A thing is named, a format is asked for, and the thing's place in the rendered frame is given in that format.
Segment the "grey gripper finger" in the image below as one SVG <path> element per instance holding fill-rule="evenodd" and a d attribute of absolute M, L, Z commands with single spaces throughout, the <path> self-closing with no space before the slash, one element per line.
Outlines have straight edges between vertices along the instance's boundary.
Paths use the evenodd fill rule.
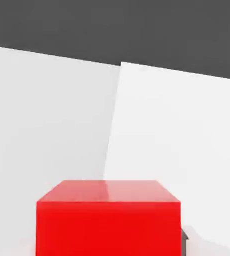
<path fill-rule="evenodd" d="M 182 227 L 182 256 L 230 256 L 230 248 L 203 239 L 193 227 Z"/>

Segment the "small red cube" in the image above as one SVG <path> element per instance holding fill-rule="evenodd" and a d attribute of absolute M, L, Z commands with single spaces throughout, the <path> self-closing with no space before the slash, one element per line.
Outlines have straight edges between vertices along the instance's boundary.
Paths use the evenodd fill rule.
<path fill-rule="evenodd" d="M 64 180 L 37 201 L 36 256 L 181 256 L 180 201 L 155 180 Z"/>

